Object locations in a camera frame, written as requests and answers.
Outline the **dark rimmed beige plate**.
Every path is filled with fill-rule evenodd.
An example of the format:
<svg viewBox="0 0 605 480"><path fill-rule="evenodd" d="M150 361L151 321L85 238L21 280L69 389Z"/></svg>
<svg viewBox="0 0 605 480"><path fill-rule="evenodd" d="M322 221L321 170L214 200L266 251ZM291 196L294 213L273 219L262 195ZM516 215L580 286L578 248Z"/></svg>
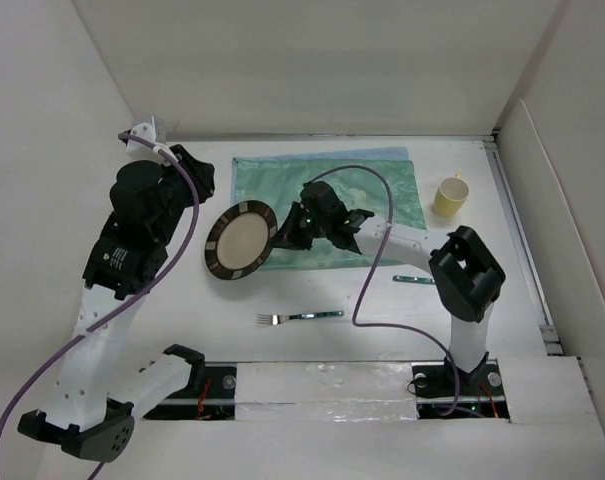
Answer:
<svg viewBox="0 0 605 480"><path fill-rule="evenodd" d="M246 200L231 206L216 220L206 239L207 269L224 281L247 277L268 259L277 230L276 215L266 203Z"/></svg>

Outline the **yellow paper cup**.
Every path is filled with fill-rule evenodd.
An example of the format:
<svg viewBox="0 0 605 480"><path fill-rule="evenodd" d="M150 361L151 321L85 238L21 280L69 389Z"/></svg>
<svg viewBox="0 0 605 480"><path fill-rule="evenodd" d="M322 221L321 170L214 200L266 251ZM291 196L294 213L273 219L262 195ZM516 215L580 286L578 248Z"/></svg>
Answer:
<svg viewBox="0 0 605 480"><path fill-rule="evenodd" d="M470 187L460 173L443 179L437 187L432 210L442 218L451 218L464 205L470 194Z"/></svg>

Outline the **green patterned cloth placemat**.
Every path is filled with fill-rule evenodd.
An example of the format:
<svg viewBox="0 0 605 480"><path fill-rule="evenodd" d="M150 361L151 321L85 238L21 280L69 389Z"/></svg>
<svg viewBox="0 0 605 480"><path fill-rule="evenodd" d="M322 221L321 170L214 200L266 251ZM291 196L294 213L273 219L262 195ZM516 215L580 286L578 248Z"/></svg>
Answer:
<svg viewBox="0 0 605 480"><path fill-rule="evenodd" d="M319 270L372 263L355 244L367 220L426 227L413 163L404 148L233 161L236 204L259 201L277 219L262 270Z"/></svg>

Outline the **silver fork green handle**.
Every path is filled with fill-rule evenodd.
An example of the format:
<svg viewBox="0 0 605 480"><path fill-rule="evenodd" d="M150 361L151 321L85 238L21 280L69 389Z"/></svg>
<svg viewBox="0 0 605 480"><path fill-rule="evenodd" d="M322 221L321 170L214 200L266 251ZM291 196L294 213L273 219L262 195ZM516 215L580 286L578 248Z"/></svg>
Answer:
<svg viewBox="0 0 605 480"><path fill-rule="evenodd" d="M291 315L258 314L256 316L256 322L259 325L278 326L278 325L282 325L282 324L290 322L290 321L333 319L333 318L341 318L343 316L344 316L343 311L308 312L308 313L298 313L298 314L291 314Z"/></svg>

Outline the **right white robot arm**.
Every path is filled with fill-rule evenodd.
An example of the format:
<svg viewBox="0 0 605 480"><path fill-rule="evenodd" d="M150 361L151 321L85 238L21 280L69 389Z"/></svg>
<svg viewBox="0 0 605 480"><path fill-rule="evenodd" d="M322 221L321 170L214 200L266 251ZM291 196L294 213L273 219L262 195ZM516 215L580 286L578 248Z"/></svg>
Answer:
<svg viewBox="0 0 605 480"><path fill-rule="evenodd" d="M448 234L425 231L368 210L349 210L328 183L316 181L304 185L272 245L309 250L315 239L431 275L443 307L451 314L448 351L454 363L444 369L444 381L458 394L479 384L488 355L488 319L506 274L472 228L460 226Z"/></svg>

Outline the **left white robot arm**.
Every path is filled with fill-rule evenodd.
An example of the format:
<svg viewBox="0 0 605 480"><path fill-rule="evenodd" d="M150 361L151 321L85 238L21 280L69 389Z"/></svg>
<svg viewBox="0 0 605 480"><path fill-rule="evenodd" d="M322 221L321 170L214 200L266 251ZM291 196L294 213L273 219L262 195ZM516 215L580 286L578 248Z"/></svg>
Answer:
<svg viewBox="0 0 605 480"><path fill-rule="evenodd" d="M185 210L194 215L215 190L213 165L182 145L172 159L122 167L109 197L112 211L94 244L82 279L72 346L49 403L23 414L19 433L60 446L81 460L106 464L126 448L137 420L173 395L194 396L205 384L205 357L173 344L127 382L115 367L144 297L177 263L167 247Z"/></svg>

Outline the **knife with green handle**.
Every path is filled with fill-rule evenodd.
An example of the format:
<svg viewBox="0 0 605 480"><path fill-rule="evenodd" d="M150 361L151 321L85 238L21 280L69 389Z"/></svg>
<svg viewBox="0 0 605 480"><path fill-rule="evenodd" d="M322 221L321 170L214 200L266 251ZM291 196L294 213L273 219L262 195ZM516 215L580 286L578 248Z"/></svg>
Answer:
<svg viewBox="0 0 605 480"><path fill-rule="evenodd" d="M392 277L394 282L398 283L409 283L409 284L422 284L422 285L434 285L435 280L429 277L416 277L416 276L403 276L394 275Z"/></svg>

